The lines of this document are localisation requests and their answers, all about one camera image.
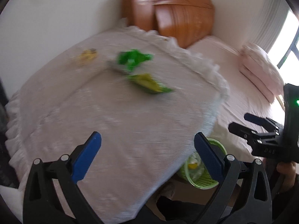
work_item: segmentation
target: white wall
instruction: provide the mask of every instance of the white wall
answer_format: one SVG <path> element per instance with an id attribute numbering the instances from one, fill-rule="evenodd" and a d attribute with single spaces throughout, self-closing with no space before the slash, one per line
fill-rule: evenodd
<path id="1" fill-rule="evenodd" d="M 264 0 L 212 1 L 216 8 L 213 34 L 235 49 L 240 49 Z"/>
<path id="2" fill-rule="evenodd" d="M 10 0 L 0 15 L 0 77 L 11 97 L 39 68 L 120 18 L 121 0 Z"/>

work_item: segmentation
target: pink pillow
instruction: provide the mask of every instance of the pink pillow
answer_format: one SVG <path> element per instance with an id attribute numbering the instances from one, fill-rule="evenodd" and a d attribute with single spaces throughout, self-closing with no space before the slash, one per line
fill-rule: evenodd
<path id="1" fill-rule="evenodd" d="M 241 63 L 275 96 L 283 94 L 284 81 L 278 68 L 273 65 L 268 54 L 259 46 L 248 43 L 241 51 Z"/>
<path id="2" fill-rule="evenodd" d="M 243 64 L 240 63 L 239 71 L 246 76 L 261 93 L 266 97 L 266 99 L 271 103 L 274 102 L 275 96 L 271 91 L 266 87 L 266 85 L 251 71 L 249 71 Z"/>

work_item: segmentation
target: human hand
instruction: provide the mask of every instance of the human hand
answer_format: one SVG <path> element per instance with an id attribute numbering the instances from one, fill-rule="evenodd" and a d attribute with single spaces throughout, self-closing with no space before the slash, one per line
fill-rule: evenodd
<path id="1" fill-rule="evenodd" d="M 282 186 L 279 189 L 280 193 L 286 192 L 290 190 L 296 180 L 296 163 L 294 161 L 292 162 L 280 162 L 277 164 L 276 170 L 280 173 L 285 175 L 284 182 Z"/>

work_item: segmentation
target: window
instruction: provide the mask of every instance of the window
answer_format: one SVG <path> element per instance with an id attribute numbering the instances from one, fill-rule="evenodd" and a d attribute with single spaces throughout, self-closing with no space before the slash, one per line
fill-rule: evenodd
<path id="1" fill-rule="evenodd" d="M 285 83 L 299 86 L 299 21 L 290 10 L 268 55 Z"/>

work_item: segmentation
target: floor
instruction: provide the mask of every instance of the floor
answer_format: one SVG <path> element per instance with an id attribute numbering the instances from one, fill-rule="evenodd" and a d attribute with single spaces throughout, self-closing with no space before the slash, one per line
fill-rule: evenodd
<path id="1" fill-rule="evenodd" d="M 174 175 L 170 179 L 170 181 L 175 184 L 175 195 L 173 197 L 173 200 L 180 200 L 180 201 L 184 201 L 184 202 L 197 203 L 197 204 L 201 204 L 201 205 L 205 205 L 209 201 L 212 194 L 214 193 L 214 191 L 217 188 L 217 187 L 215 187 L 215 188 L 212 188 L 212 189 L 209 189 L 209 190 L 201 190 L 201 189 L 193 187 L 188 182 L 186 182 L 184 180 L 181 180 L 177 175 Z M 238 190 L 239 190 L 239 187 L 237 186 L 235 188 L 235 191 L 233 193 L 233 196 L 232 196 L 230 202 L 228 203 L 229 206 L 234 205 L 235 199 L 238 195 Z M 154 193 L 149 198 L 146 205 L 161 220 L 165 220 L 164 216 L 159 212 L 159 210 L 156 206 L 156 196 L 157 196 L 157 193 Z"/>

